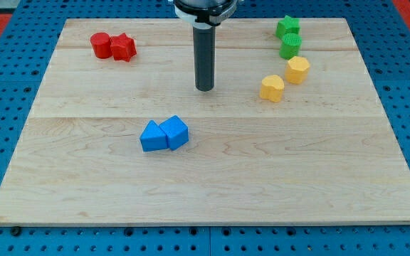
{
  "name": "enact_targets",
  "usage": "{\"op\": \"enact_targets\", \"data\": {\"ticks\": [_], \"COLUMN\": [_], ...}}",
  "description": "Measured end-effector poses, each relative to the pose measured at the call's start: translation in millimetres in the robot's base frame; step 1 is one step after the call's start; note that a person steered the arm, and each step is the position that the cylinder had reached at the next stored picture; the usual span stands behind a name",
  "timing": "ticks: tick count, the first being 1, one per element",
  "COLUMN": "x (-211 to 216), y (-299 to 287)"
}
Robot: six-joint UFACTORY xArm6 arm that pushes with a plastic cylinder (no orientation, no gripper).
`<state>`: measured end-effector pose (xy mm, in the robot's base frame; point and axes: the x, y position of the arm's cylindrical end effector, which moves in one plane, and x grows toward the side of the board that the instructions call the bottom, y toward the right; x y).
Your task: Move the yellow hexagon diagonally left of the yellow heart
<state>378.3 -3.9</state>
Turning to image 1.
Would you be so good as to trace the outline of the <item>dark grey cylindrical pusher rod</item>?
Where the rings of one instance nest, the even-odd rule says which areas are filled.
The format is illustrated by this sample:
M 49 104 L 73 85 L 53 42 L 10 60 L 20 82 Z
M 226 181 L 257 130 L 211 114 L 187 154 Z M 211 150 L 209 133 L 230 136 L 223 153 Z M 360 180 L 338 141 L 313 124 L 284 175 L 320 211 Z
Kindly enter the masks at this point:
M 193 28 L 195 86 L 202 92 L 214 88 L 215 28 Z

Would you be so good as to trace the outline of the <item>black white robot end effector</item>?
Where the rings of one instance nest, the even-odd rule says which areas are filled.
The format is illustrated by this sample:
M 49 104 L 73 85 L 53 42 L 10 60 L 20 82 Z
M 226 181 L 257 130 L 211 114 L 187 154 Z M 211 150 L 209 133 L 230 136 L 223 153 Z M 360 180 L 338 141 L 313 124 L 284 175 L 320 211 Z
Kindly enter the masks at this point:
M 238 0 L 173 0 L 175 14 L 197 29 L 219 26 L 236 11 Z

